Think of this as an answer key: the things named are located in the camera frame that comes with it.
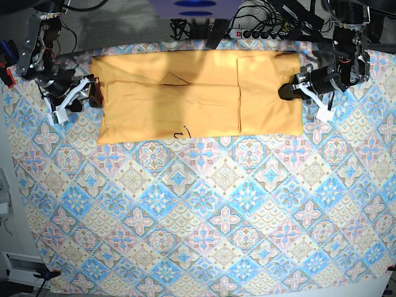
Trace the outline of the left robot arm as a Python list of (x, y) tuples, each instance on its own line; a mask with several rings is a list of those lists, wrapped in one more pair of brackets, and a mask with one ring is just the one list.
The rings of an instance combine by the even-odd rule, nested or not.
[(283, 100), (314, 101), (319, 107), (316, 118), (326, 123), (333, 120), (334, 100), (324, 103), (319, 97), (345, 92), (369, 79), (367, 25), (371, 12), (369, 6), (351, 1), (324, 1), (324, 6), (335, 24), (329, 48), (334, 54), (333, 63), (319, 69), (314, 69), (312, 64), (303, 66), (301, 72), (278, 89), (278, 94)]

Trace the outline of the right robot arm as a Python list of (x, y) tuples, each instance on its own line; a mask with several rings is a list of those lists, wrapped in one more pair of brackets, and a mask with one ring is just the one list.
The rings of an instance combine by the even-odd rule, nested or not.
[(35, 11), (28, 21), (17, 66), (19, 76), (35, 81), (42, 92), (49, 123), (53, 126), (67, 122), (67, 112), (81, 112), (83, 100), (88, 100), (92, 108), (101, 108), (98, 78), (93, 74), (77, 76), (75, 70), (61, 67), (54, 57), (54, 43), (64, 28), (61, 15), (71, 6), (65, 1), (37, 1), (32, 7)]

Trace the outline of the purple robot base plate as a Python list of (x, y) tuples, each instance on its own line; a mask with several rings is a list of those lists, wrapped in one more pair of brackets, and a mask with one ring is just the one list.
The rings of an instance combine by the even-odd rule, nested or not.
[(231, 19), (240, 0), (150, 0), (150, 5), (161, 19), (206, 18)]

